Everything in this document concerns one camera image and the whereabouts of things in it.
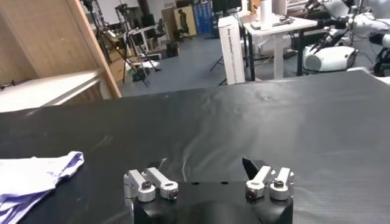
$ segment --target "table leg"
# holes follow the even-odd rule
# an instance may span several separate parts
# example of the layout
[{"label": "table leg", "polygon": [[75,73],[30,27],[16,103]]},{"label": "table leg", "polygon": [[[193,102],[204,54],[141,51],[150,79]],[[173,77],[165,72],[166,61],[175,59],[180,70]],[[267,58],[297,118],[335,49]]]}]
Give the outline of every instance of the table leg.
[{"label": "table leg", "polygon": [[149,52],[149,47],[147,46],[147,40],[146,40],[146,37],[145,37],[145,32],[141,32],[141,35],[142,35],[142,40],[144,41],[144,44],[145,44],[145,52]]},{"label": "table leg", "polygon": [[248,33],[248,42],[249,42],[249,69],[250,69],[250,81],[255,81],[255,61],[254,61],[254,42],[252,35]]},{"label": "table leg", "polygon": [[274,41],[274,79],[282,79],[285,73],[283,65],[283,34],[275,34]]},{"label": "table leg", "polygon": [[298,65],[297,65],[297,76],[302,76],[303,68],[303,30],[299,30],[298,36]]},{"label": "table leg", "polygon": [[244,34],[244,59],[245,59],[245,68],[248,68],[248,47],[246,46],[246,30],[241,28],[242,33]]}]

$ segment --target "black table surface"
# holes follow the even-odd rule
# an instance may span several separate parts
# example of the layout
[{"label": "black table surface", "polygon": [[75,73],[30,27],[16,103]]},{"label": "black table surface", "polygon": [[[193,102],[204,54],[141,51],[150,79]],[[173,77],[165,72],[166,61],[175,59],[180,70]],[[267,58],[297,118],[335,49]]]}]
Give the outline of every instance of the black table surface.
[{"label": "black table surface", "polygon": [[242,156],[295,171],[296,223],[390,221],[390,89],[360,72],[0,114],[1,158],[72,150],[85,164],[21,223],[126,223],[127,170],[243,181]]}]

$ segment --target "purple cloth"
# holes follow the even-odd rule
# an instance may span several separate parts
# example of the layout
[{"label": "purple cloth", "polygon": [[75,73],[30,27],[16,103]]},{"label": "purple cloth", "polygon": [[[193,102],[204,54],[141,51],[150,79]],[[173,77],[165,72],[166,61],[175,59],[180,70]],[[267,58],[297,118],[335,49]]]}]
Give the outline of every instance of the purple cloth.
[{"label": "purple cloth", "polygon": [[59,158],[0,159],[0,223],[17,223],[83,163],[81,152]]}]

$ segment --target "light stand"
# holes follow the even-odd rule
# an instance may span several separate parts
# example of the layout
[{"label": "light stand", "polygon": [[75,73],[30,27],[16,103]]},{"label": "light stand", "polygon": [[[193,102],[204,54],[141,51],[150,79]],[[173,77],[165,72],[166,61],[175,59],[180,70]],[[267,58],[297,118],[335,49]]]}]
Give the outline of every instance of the light stand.
[{"label": "light stand", "polygon": [[[105,47],[105,44],[103,42],[103,38],[105,38],[112,46],[113,48],[117,51],[117,53],[123,58],[124,60],[124,69],[123,69],[123,80],[122,82],[124,83],[125,81],[125,77],[126,77],[126,63],[132,68],[133,71],[137,72],[137,69],[135,69],[132,65],[132,62],[128,59],[128,56],[127,56],[127,46],[129,44],[129,42],[127,41],[128,38],[126,38],[126,43],[125,43],[125,54],[122,54],[122,52],[120,50],[118,50],[115,46],[115,43],[109,39],[106,35],[104,35],[104,33],[100,30],[99,28],[99,25],[98,25],[98,22],[96,21],[96,18],[95,18],[95,15],[93,14],[93,2],[95,0],[83,0],[83,3],[85,5],[85,7],[88,9],[88,11],[91,13],[91,16],[92,16],[92,19],[93,19],[93,22],[94,22],[94,25],[96,26],[96,39],[97,39],[97,42],[99,43],[101,49],[102,49],[102,52],[106,58],[106,60],[111,63],[111,58],[110,58],[110,55]],[[142,79],[140,77],[140,80],[142,80],[142,82],[145,84],[146,87],[149,87],[149,85],[144,81],[144,79]]]},{"label": "light stand", "polygon": [[93,13],[93,2],[94,1],[95,0],[83,0],[83,3],[85,5],[85,7],[88,9],[89,13],[91,14],[93,23],[94,23],[95,28],[96,28],[96,39],[97,39],[97,42],[100,45],[100,48],[102,49],[103,55],[104,55],[105,59],[109,63],[111,63],[112,61],[111,61],[111,58],[110,58],[110,54],[108,53],[108,50],[105,47],[105,44],[104,44],[104,41],[103,41],[103,37],[102,37],[102,32],[100,30],[99,24],[96,21],[95,15]]},{"label": "light stand", "polygon": [[139,61],[141,61],[141,57],[140,57],[140,54],[138,53],[138,49],[137,47],[139,47],[142,51],[142,53],[145,55],[144,57],[149,61],[149,63],[151,64],[151,66],[153,67],[154,71],[155,72],[158,72],[158,71],[161,71],[161,69],[158,69],[156,68],[153,63],[152,63],[152,60],[151,58],[148,56],[148,54],[146,53],[146,51],[139,45],[136,45],[135,42],[134,42],[134,38],[133,38],[133,34],[130,32],[131,31],[131,27],[130,27],[130,23],[128,21],[128,17],[127,17],[127,14],[128,14],[128,6],[127,4],[120,4],[119,6],[115,7],[115,12],[116,12],[116,15],[118,16],[118,19],[119,19],[119,22],[124,26],[125,30],[127,31],[127,33],[129,33],[129,37],[130,37],[130,40],[132,42],[132,45],[134,47],[134,51],[136,53],[136,56],[138,57]]}]

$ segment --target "white table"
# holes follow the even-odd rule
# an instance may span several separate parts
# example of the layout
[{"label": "white table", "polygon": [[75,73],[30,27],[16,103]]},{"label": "white table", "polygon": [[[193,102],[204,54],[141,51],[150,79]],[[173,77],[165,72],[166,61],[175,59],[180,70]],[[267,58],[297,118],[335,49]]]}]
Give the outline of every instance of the white table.
[{"label": "white table", "polygon": [[149,47],[147,46],[147,39],[146,39],[146,35],[145,35],[145,32],[148,31],[148,30],[152,30],[152,29],[155,29],[157,27],[157,25],[154,25],[154,26],[148,26],[148,27],[144,27],[144,28],[141,28],[141,29],[138,29],[138,30],[134,30],[132,34],[138,34],[140,33],[142,35],[142,39],[144,41],[144,44],[145,44],[145,51],[146,52],[149,52]]},{"label": "white table", "polygon": [[[248,42],[249,42],[249,66],[250,66],[250,77],[252,81],[255,80],[255,66],[254,66],[254,52],[253,52],[253,39],[252,37],[264,36],[264,35],[273,35],[275,40],[274,47],[274,78],[282,79],[283,78],[283,35],[289,31],[293,30],[302,30],[309,27],[314,27],[317,25],[317,21],[295,18],[294,22],[291,24],[281,25],[272,27],[269,30],[255,30],[250,26],[250,23],[244,23],[244,28],[248,32]],[[302,41],[303,31],[299,32],[299,42]],[[302,57],[303,57],[303,48],[301,47],[302,43],[299,43],[298,51],[298,74],[302,75]]]},{"label": "white table", "polygon": [[0,113],[29,108],[61,105],[91,86],[102,82],[103,98],[109,98],[99,71],[84,71],[34,79],[0,90]]}]

